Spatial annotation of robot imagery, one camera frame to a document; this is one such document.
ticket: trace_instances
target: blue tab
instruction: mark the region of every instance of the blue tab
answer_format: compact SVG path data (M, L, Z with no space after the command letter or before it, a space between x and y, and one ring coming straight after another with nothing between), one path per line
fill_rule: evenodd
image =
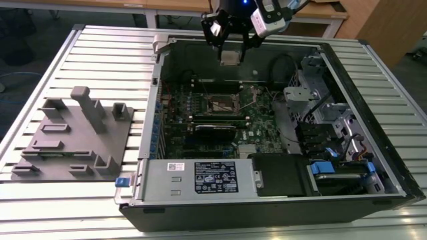
M338 153L330 147L327 147L326 150L331 153L334 158L339 156Z
M369 163L367 163L367 169L369 169L369 171L370 171L371 173L374 173L374 172L377 171L377 169L375 169L375 166L374 166L374 163L373 163L373 162L369 162Z
M131 185L131 178L129 177L118 177L115 179L115 187L117 188L129 188Z
M330 161L317 161L310 165L313 174L334 174L335 169Z

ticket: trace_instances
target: warning label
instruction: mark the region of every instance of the warning label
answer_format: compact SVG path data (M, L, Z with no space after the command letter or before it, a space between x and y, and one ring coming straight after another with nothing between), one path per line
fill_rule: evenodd
M237 164L227 162L194 163L194 187L198 194L238 193Z

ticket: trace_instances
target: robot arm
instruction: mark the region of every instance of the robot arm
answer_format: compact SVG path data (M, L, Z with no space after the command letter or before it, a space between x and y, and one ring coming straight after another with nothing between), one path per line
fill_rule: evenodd
M202 15L206 41L218 48L218 59L222 60L230 34L239 34L243 36L242 63L247 50L258 48L267 36L287 29L294 14L310 1L301 5L301 0L219 0L217 11ZM250 38L254 28L257 34Z

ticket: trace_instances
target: gray plastic base plate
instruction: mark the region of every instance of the gray plastic base plate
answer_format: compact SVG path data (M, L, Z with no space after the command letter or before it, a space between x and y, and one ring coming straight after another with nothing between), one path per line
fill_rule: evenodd
M34 165L39 171L36 174L12 174L12 180L31 182L114 181L121 174L134 108L127 108L130 120L119 121L114 118L113 109L113 107L105 107L106 115L102 121L107 131L101 134L97 134L81 106L68 106L67 109L59 110L63 119L54 119L54 122L48 117L44 117L40 127L32 137L31 144L26 150L36 150L32 147L35 146L36 141L62 141L63 147L62 149L50 149L50 157L32 159L31 161L23 158L16 165L18 169L19 166ZM68 124L70 131L48 132L44 129L43 132L42 129L44 126L52 124ZM95 160L90 157L89 159L79 159L75 156L67 156L67 153L77 151L93 151L102 157L102 160L106 163L111 156L117 164L111 163L114 167L110 169L98 170L95 168ZM71 173L71 166L77 169L74 174Z

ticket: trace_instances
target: black cable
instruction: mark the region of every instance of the black cable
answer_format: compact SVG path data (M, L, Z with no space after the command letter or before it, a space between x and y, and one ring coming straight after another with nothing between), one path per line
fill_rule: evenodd
M306 0L305 3L294 9L294 15L310 4L313 0Z
M194 19L194 17L191 17L191 18L189 19L189 22L186 23L186 25L181 27L182 29L183 29L183 27L187 27L187 26L189 26L189 24L190 24L190 22L193 21L193 19Z
M306 116L303 117L302 121L306 122L309 116L317 111L317 109L321 107L322 104L326 103L327 99L331 97L331 92L329 92L323 98L321 99L321 101L317 103L317 105L313 107L313 109L310 109L310 111L307 112Z
M267 82L270 84L273 84L275 82L275 80L274 80L274 68L275 68L275 65L277 65L277 63L278 63L281 58L291 59L291 61L294 63L294 67L295 67L295 73L293 75L298 75L298 73L299 73L299 65L298 65L294 57L287 53L281 53L278 56L274 57L274 59L270 61L269 66L267 66L267 69L269 69Z
M282 134L282 136L283 136L287 140L290 140L291 142L298 143L298 144L303 144L301 141L297 141L297 140L293 140L291 138L289 138L289 137L283 134L281 128L278 128L278 132L279 132L279 133Z
M339 162L343 162L345 161L345 158L346 158L346 155L347 155L347 151L349 151L349 148L350 148L350 145L353 143L353 140L355 137L361 136L359 133L355 133L351 135L351 137L349 138L349 142L346 144L346 147L345 147L345 151L342 152L341 156L339 156Z

